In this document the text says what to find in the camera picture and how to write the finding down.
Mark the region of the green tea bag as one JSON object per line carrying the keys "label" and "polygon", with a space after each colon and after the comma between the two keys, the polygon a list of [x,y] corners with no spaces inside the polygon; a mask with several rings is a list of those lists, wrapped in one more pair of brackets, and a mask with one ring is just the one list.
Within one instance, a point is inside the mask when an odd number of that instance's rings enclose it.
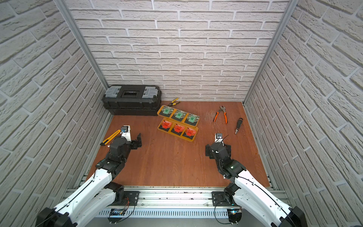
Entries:
{"label": "green tea bag", "polygon": [[181,110],[176,110],[176,112],[172,116],[172,119],[174,119],[178,122],[182,122],[186,115],[187,115],[187,112],[181,111]]}
{"label": "green tea bag", "polygon": [[195,114],[188,113],[185,123],[191,126],[197,126],[200,117]]}
{"label": "green tea bag", "polygon": [[160,115],[164,116],[164,117],[171,117],[174,110],[175,109],[173,107],[163,106],[161,111],[160,111]]}

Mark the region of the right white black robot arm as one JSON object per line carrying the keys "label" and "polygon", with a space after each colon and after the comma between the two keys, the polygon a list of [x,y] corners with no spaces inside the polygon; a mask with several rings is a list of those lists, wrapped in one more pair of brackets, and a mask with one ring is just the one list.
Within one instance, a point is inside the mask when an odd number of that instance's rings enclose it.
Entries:
{"label": "right white black robot arm", "polygon": [[225,201],[246,209],[266,227],[307,227],[305,213],[284,203],[262,184],[239,161],[231,158],[231,146],[218,140],[206,145],[206,156],[216,161],[218,172],[230,180],[224,189]]}

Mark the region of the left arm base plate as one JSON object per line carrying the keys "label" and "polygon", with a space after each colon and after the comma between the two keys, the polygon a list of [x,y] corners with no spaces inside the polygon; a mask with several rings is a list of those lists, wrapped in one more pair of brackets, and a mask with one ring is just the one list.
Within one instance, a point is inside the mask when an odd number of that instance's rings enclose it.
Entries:
{"label": "left arm base plate", "polygon": [[115,201],[111,206],[137,205],[140,191],[120,191],[116,193]]}

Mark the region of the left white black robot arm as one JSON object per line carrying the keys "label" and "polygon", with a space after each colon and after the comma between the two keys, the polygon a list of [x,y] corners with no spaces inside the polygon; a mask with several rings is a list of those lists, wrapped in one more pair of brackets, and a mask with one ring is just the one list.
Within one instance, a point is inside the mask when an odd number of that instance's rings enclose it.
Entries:
{"label": "left white black robot arm", "polygon": [[112,140],[106,157],[96,164],[93,175],[63,202],[43,209],[36,218],[36,226],[84,227],[109,205],[125,209],[136,205],[137,197],[126,195],[124,186],[113,180],[125,167],[130,152],[140,147],[141,135],[132,140],[130,131],[122,131]]}

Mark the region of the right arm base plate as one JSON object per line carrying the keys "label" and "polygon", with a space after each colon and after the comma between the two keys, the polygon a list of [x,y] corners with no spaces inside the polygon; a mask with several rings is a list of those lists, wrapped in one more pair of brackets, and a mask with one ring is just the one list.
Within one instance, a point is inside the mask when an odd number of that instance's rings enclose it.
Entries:
{"label": "right arm base plate", "polygon": [[234,206],[234,200],[230,194],[221,191],[213,191],[211,194],[213,206]]}

